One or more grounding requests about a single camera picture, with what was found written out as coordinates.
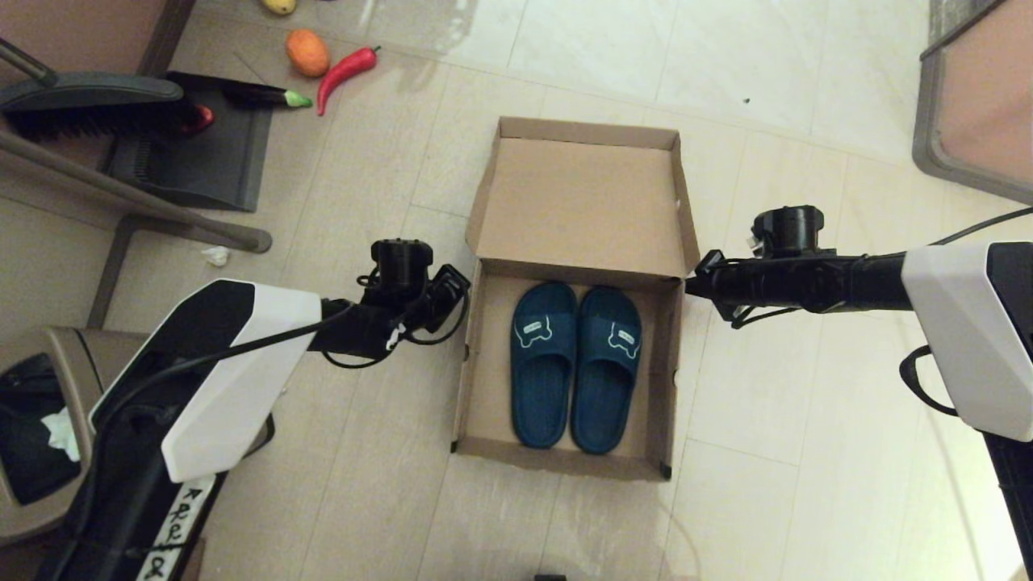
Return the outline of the blue slipper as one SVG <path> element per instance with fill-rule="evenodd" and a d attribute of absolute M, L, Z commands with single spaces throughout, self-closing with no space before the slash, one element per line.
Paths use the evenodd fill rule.
<path fill-rule="evenodd" d="M 617 288 L 598 286 L 580 302 L 571 411 L 573 441 L 605 455 L 622 441 L 641 365 L 641 316 Z"/>
<path fill-rule="evenodd" d="M 576 309 L 578 298 L 561 282 L 532 287 L 516 302 L 509 335 L 512 427 L 528 448 L 552 448 L 565 433 Z"/>

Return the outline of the brown cardboard shoe box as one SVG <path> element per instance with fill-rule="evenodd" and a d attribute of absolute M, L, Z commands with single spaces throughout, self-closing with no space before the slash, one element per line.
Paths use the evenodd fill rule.
<path fill-rule="evenodd" d="M 676 130 L 503 117 L 470 211 L 475 255 L 451 449 L 550 472 L 664 482 L 675 463 L 685 280 L 700 257 Z M 512 427 L 510 327 L 516 302 L 547 282 L 580 303 L 623 290 L 641 316 L 641 365 L 622 441 L 605 455 L 573 441 L 531 449 Z"/>

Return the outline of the red toy chili pepper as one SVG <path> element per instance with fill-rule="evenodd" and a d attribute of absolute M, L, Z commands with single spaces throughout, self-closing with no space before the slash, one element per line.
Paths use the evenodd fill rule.
<path fill-rule="evenodd" d="M 317 115 L 325 115 L 328 99 L 333 92 L 350 80 L 351 77 L 358 77 L 361 73 L 372 70 L 378 63 L 380 45 L 365 45 L 348 56 L 340 59 L 336 65 L 328 69 L 328 72 L 321 78 L 320 88 L 317 90 L 315 108 Z"/>

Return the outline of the black dustpan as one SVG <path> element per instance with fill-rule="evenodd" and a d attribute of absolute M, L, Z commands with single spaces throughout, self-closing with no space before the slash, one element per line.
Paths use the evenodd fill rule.
<path fill-rule="evenodd" d="M 150 135 L 115 140 L 107 175 L 185 208 L 254 213 L 261 195 L 263 162 L 274 108 L 238 108 L 221 92 L 229 78 L 167 71 L 185 95 L 214 111 L 198 135 Z"/>

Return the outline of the dark toy eggplant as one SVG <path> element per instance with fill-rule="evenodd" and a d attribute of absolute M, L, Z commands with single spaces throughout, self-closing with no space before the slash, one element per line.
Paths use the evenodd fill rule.
<path fill-rule="evenodd" d="M 310 109 L 313 101 L 294 90 L 283 89 L 254 82 L 236 82 L 224 85 L 222 95 L 238 108 Z"/>

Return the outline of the orange toy fruit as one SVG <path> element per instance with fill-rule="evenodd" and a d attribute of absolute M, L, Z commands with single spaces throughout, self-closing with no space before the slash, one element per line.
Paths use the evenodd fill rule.
<path fill-rule="evenodd" d="M 324 77 L 331 69 L 331 52 L 318 34 L 307 28 L 288 33 L 285 40 L 287 58 L 302 77 Z"/>

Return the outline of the brown table with grey rim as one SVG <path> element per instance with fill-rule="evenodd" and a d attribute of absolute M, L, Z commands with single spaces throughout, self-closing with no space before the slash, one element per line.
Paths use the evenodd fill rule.
<path fill-rule="evenodd" d="M 912 158 L 1033 206 L 1033 0 L 933 0 Z"/>

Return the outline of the brown plastic trash bin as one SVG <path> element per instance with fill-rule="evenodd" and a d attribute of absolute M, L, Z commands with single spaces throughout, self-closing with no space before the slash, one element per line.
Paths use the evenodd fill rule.
<path fill-rule="evenodd" d="M 15 501 L 0 466 L 0 545 L 48 532 L 62 522 L 91 463 L 91 412 L 147 338 L 140 333 L 96 328 L 40 327 L 0 345 L 0 375 L 33 354 L 45 353 L 52 359 L 73 419 L 82 464 L 81 473 L 72 482 L 33 504 Z"/>

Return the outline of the black broom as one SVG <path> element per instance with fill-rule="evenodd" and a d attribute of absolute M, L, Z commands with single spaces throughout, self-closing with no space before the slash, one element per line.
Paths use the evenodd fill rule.
<path fill-rule="evenodd" d="M 0 88 L 0 114 L 31 142 L 59 137 L 183 135 L 197 104 L 165 78 L 58 73 L 0 38 L 0 60 L 28 80 Z"/>

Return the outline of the brown furniture panel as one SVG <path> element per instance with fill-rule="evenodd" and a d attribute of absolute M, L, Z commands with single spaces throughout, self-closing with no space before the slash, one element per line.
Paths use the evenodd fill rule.
<path fill-rule="evenodd" d="M 0 38 L 56 71 L 164 73 L 197 0 L 0 0 Z"/>

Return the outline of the black bin liner bag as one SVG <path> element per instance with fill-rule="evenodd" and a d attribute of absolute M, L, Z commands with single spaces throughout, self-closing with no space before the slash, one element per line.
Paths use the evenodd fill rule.
<path fill-rule="evenodd" d="M 82 471 L 49 448 L 40 419 L 67 406 L 52 359 L 33 354 L 0 375 L 0 466 L 19 504 L 44 499 Z"/>

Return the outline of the closed brown cardboard carton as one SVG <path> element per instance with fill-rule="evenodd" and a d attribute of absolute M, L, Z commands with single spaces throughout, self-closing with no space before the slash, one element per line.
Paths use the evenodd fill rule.
<path fill-rule="evenodd" d="M 33 581 L 49 550 L 59 541 L 61 536 L 53 530 L 0 547 L 0 581 Z M 202 537 L 193 548 L 180 581 L 199 581 L 206 547 L 207 539 Z"/>

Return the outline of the brown metal furniture frame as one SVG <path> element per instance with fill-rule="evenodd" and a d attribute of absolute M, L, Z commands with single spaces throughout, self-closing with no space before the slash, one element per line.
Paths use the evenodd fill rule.
<path fill-rule="evenodd" d="M 101 328 L 106 323 L 119 272 L 133 235 L 138 231 L 178 236 L 184 240 L 211 246 L 224 246 L 244 253 L 267 253 L 272 247 L 273 238 L 265 230 L 245 227 L 204 217 L 162 198 L 155 198 L 140 189 L 103 175 L 98 170 L 86 169 L 10 132 L 0 132 L 0 152 L 15 156 L 21 161 L 52 175 L 71 179 L 88 192 L 96 191 L 114 198 L 114 203 L 122 203 L 128 208 L 115 225 L 113 243 L 88 315 L 88 328 Z"/>

